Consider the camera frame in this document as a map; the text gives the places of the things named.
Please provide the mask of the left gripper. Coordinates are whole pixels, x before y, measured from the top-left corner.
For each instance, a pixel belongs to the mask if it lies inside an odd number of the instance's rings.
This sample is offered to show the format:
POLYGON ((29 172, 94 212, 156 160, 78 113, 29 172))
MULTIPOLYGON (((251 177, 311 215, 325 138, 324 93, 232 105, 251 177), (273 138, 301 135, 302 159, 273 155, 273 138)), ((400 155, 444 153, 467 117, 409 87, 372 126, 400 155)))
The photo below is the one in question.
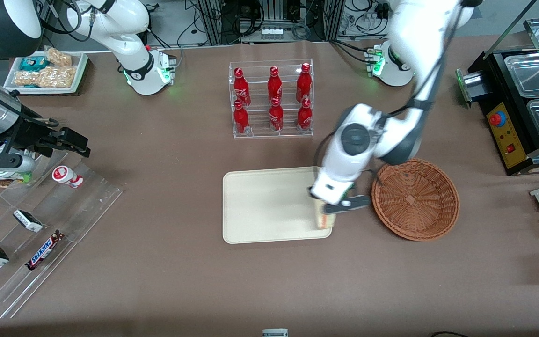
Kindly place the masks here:
POLYGON ((308 195, 327 203, 324 214, 342 213, 345 207, 337 204, 359 176, 359 170, 319 170, 316 180, 307 188, 308 195))

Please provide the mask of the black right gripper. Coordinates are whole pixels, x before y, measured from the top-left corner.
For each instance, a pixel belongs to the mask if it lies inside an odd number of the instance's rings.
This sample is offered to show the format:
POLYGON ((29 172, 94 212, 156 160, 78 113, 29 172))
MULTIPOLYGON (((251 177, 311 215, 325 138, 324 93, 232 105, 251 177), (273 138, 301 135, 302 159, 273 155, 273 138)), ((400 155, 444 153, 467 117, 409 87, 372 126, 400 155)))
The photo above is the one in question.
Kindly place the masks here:
POLYGON ((75 130, 62 127, 58 131, 58 139, 54 136, 57 130, 47 123, 30 122, 19 118, 11 128, 6 131, 6 153, 12 154, 15 150, 38 152, 49 155, 49 149, 75 152, 84 158, 89 158, 91 149, 81 149, 76 146, 87 146, 88 139, 75 130))

